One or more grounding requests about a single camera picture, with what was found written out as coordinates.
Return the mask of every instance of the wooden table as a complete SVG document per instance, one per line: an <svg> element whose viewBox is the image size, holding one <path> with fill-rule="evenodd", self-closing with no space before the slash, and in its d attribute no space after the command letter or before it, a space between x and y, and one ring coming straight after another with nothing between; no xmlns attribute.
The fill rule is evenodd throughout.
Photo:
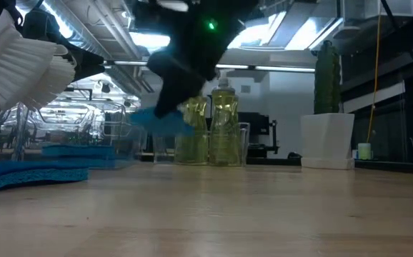
<svg viewBox="0 0 413 257"><path fill-rule="evenodd" d="M0 192L5 256L412 256L413 175L139 164Z"/></svg>

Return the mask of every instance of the white planter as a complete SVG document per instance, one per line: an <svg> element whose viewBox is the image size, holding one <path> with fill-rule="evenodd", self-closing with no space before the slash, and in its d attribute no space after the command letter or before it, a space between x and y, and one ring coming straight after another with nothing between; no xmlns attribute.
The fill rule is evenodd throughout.
<svg viewBox="0 0 413 257"><path fill-rule="evenodd" d="M351 136L354 114L317 114L302 117L302 166L354 168Z"/></svg>

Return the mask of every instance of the dish soap bottle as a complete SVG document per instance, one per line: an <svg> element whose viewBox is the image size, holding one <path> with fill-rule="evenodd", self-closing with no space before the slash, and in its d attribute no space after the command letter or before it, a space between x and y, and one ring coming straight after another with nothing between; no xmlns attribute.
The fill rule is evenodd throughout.
<svg viewBox="0 0 413 257"><path fill-rule="evenodd" d="M216 166L239 166L238 97L229 85L227 72L221 71L219 86L212 91L209 162Z"/></svg>
<svg viewBox="0 0 413 257"><path fill-rule="evenodd" d="M190 165L208 163L208 129L205 120L207 100L194 97L186 101L182 107L183 119L194 128L194 134L176 138L175 162Z"/></svg>

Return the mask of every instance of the green cactus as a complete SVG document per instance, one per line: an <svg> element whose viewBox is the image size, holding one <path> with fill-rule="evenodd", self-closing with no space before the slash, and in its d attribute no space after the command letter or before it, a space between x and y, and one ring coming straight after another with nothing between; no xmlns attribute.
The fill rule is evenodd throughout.
<svg viewBox="0 0 413 257"><path fill-rule="evenodd" d="M314 73L314 113L339 112L340 104L340 56L330 41L322 44L318 52Z"/></svg>

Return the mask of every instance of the yellow cable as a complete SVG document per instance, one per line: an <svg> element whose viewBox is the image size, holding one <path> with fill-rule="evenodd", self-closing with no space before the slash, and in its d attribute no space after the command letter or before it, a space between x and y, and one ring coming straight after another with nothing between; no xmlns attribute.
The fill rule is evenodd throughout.
<svg viewBox="0 0 413 257"><path fill-rule="evenodd" d="M367 134L367 143L370 142L370 134L372 133L373 114L375 111L375 99L377 97L378 89L378 61L379 61L379 42L381 38L381 4L378 13L378 32L377 32L377 57L375 59L375 87L373 91L372 111L370 112L369 133Z"/></svg>

